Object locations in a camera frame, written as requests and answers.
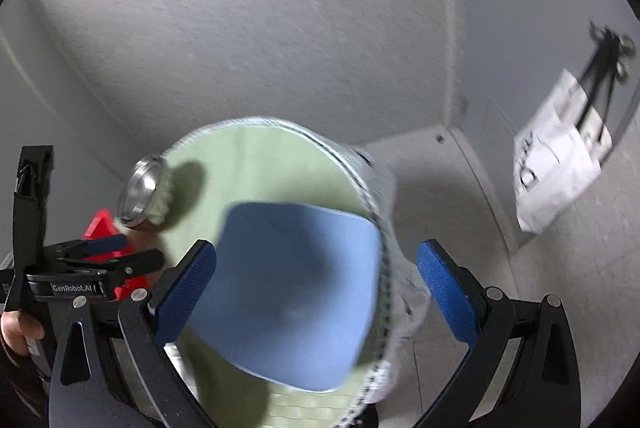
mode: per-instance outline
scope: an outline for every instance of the red object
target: red object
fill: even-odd
[[[108,209],[101,209],[95,214],[94,219],[89,224],[89,227],[84,232],[83,238],[85,240],[96,240],[98,238],[105,238],[106,236],[115,236],[120,234],[113,225],[113,216]],[[108,260],[109,258],[118,258],[127,254],[133,254],[133,248],[128,245],[122,251],[111,251],[110,253],[99,254],[96,256],[90,256],[87,260]],[[148,289],[148,282],[145,276],[136,276],[125,281],[122,287],[115,288],[116,300],[121,300],[128,297],[138,287],[144,287]]]

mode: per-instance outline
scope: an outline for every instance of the gray tile floor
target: gray tile floor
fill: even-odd
[[[509,255],[491,208],[453,137],[425,129],[367,145],[398,179],[396,233],[415,259],[436,238],[483,285],[540,300],[558,294],[574,333],[582,385],[582,424],[619,387],[640,349],[640,133],[634,123],[602,175],[545,234]],[[491,409],[513,360],[510,344],[476,414]],[[440,393],[466,345],[436,305],[402,354],[402,378],[379,406],[383,428],[410,428]]]

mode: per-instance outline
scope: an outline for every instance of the human hand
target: human hand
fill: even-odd
[[[7,346],[19,356],[29,355],[27,338],[41,340],[44,337],[44,328],[40,322],[23,311],[2,313],[0,332]]]

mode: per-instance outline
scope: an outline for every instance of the metal screw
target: metal screw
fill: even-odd
[[[546,297],[546,302],[552,307],[559,307],[562,305],[561,300],[555,294],[549,294],[549,296]]]
[[[146,298],[146,294],[147,294],[146,289],[143,289],[142,287],[140,287],[140,289],[136,289],[131,293],[131,299],[134,302],[142,302],[142,300]]]
[[[74,309],[84,307],[86,304],[86,296],[76,296],[73,301]]]
[[[626,67],[626,64],[619,61],[616,63],[616,79],[619,83],[624,83],[629,77],[629,70]]]
[[[636,44],[628,34],[620,38],[620,53],[627,58],[636,57]]]
[[[604,39],[604,35],[607,32],[607,27],[600,25],[595,20],[589,20],[589,33],[591,38],[596,43],[600,43]]]
[[[498,287],[487,287],[486,297],[495,302],[502,300],[504,294]]]

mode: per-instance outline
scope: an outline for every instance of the white tote bag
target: white tote bag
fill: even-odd
[[[611,136],[593,106],[578,130],[587,101],[576,78],[563,70],[545,102],[516,135],[513,180],[523,231],[542,233],[600,174]]]

